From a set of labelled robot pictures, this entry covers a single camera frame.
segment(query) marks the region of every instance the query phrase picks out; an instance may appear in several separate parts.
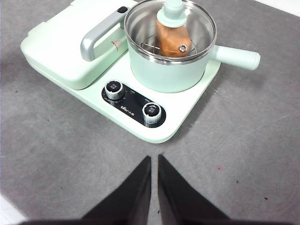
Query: dial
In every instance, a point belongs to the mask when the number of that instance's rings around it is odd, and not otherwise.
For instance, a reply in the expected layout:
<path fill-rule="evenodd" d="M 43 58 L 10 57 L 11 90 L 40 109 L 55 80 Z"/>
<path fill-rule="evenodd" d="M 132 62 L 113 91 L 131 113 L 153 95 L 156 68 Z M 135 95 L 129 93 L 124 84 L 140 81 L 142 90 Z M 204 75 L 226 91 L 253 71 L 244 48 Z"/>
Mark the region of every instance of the dial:
<path fill-rule="evenodd" d="M 124 96 L 123 84 L 119 81 L 110 81 L 105 86 L 105 93 L 111 100 L 118 100 Z"/>
<path fill-rule="evenodd" d="M 142 114 L 146 123 L 158 123 L 161 118 L 161 107 L 154 102 L 147 103 L 142 109 Z"/>

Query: logo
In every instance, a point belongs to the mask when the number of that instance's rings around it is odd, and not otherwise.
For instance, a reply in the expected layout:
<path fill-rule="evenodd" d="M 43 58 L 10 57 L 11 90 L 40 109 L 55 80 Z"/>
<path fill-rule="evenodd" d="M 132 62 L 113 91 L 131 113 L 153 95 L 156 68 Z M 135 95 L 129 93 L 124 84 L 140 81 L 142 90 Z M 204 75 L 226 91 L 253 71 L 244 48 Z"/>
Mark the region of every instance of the logo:
<path fill-rule="evenodd" d="M 111 41 L 111 43 L 116 47 L 117 52 L 118 52 L 123 41 Z"/>

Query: black control panel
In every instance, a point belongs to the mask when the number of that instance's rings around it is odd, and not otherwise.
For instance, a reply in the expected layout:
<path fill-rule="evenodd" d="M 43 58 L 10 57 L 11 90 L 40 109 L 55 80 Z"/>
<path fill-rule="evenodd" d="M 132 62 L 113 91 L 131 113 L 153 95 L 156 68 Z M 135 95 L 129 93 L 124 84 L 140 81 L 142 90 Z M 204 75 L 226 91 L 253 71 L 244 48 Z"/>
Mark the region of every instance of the black control panel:
<path fill-rule="evenodd" d="M 104 101 L 145 127 L 157 128 L 165 121 L 166 113 L 163 107 L 159 106 L 159 108 L 153 112 L 153 107 L 148 106 L 149 103 L 153 103 L 153 101 L 118 81 L 108 82 L 102 89 L 101 94 Z M 151 117 L 157 117 L 158 113 L 159 119 L 151 120 Z"/>

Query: mint green base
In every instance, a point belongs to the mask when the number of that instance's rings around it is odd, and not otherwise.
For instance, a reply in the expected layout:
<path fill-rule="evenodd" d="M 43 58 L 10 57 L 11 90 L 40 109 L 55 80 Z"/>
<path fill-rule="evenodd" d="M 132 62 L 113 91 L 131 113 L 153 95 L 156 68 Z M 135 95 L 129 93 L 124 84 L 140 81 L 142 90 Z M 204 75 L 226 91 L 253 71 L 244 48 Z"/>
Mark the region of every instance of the mint green base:
<path fill-rule="evenodd" d="M 201 81 L 194 87 L 180 93 L 165 94 L 150 90 L 135 79 L 130 70 L 128 53 L 123 55 L 92 85 L 83 90 L 74 90 L 67 87 L 45 71 L 36 67 L 34 65 L 34 61 L 30 61 L 30 59 L 27 60 L 35 70 L 48 78 L 50 81 L 60 86 L 62 89 L 81 100 L 100 114 L 104 115 L 111 121 L 115 122 L 122 128 L 126 129 L 133 135 L 150 143 L 166 142 L 176 133 L 210 82 L 213 80 L 220 67 L 219 62 L 211 60 L 206 67 L 206 71 Z M 158 128 L 147 128 L 105 102 L 101 97 L 101 91 L 104 85 L 111 79 L 120 80 L 122 83 L 143 94 L 145 97 L 163 106 L 167 114 L 165 123 Z"/>

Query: stainless steel rim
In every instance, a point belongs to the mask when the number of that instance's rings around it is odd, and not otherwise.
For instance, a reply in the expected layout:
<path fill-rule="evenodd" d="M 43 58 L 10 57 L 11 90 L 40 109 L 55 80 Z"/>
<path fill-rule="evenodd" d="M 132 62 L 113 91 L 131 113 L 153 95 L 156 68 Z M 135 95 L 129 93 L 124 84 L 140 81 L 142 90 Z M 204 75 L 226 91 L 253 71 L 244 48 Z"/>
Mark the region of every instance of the stainless steel rim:
<path fill-rule="evenodd" d="M 124 19 L 124 31 L 126 33 L 126 36 L 127 36 L 127 39 L 128 39 L 128 43 L 132 46 L 132 48 L 134 50 L 136 50 L 136 52 L 143 56 L 145 59 L 147 60 L 150 60 L 150 61 L 153 61 L 155 63 L 158 63 L 158 64 L 163 64 L 163 65 L 186 65 L 186 64 L 189 64 L 189 63 L 193 63 L 195 61 L 198 61 L 202 58 L 204 58 L 209 50 L 215 45 L 216 43 L 216 40 L 217 40 L 217 25 L 216 25 L 216 22 L 215 20 L 212 18 L 212 16 L 201 6 L 193 3 L 192 1 L 189 1 L 189 0 L 183 0 L 184 2 L 186 2 L 187 4 L 191 4 L 195 7 L 198 7 L 199 9 L 201 9 L 208 17 L 209 19 L 212 21 L 212 25 L 213 25 L 213 32 L 214 32 L 214 35 L 213 35 L 213 39 L 210 43 L 210 45 L 204 49 L 203 51 L 195 54 L 195 55 L 191 55 L 191 56 L 186 56 L 186 57 L 174 57 L 174 58 L 171 58 L 171 57 L 166 57 L 166 56 L 161 56 L 161 55 L 157 55 L 157 54 L 154 54 L 154 53 L 151 53 L 151 52 L 148 52 L 146 51 L 145 49 L 141 48 L 129 35 L 128 33 L 128 30 L 127 30 L 127 21 L 128 21 L 128 18 L 130 16 L 130 13 L 139 5 L 147 2 L 147 1 L 151 1 L 151 0 L 144 0 L 138 4 L 136 4 L 135 6 L 133 6 L 129 12 L 126 14 L 125 16 L 125 19 Z"/>

